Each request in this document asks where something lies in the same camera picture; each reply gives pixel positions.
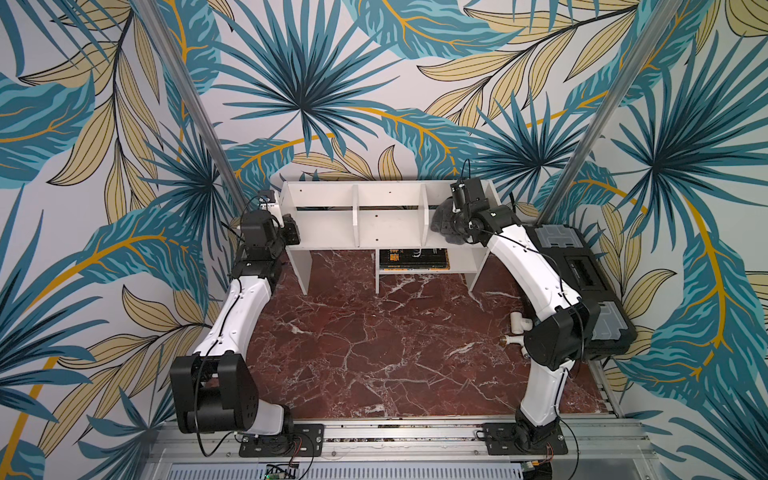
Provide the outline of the grey green cleaning cloth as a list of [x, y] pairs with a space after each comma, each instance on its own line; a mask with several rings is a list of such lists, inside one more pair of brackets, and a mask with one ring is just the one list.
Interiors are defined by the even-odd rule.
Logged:
[[462, 245], [465, 241], [453, 226], [453, 215], [453, 199], [447, 198], [435, 209], [430, 230], [439, 233], [449, 244]]

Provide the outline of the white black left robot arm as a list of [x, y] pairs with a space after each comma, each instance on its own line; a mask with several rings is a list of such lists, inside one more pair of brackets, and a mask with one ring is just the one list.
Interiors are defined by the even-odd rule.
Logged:
[[260, 398], [245, 356], [279, 282], [281, 257], [288, 246], [300, 243], [298, 226], [289, 214], [254, 210], [242, 216], [240, 230], [222, 312], [194, 352], [175, 358], [170, 367], [177, 424], [184, 434], [277, 436], [293, 430], [287, 407]]

